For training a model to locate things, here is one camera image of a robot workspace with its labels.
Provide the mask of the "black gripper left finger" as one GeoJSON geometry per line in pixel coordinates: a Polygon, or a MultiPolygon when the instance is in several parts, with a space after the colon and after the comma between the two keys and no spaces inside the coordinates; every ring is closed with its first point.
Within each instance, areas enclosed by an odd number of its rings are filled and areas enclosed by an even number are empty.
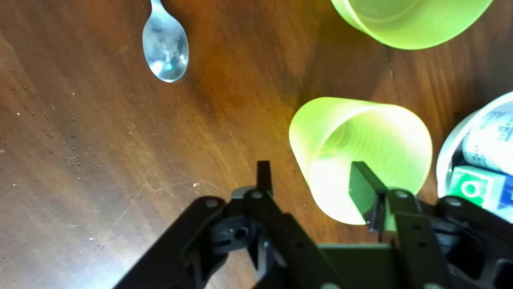
{"type": "Polygon", "coordinates": [[[273,191],[271,162],[269,160],[258,160],[257,162],[257,188],[265,192],[273,191]]]}

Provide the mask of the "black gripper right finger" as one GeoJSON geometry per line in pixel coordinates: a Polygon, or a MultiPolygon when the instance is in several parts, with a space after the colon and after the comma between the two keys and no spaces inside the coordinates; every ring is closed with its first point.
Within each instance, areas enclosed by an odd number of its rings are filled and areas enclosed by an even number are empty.
{"type": "Polygon", "coordinates": [[[370,231],[383,229],[386,191],[388,188],[366,162],[356,160],[351,163],[349,197],[370,231]]]}

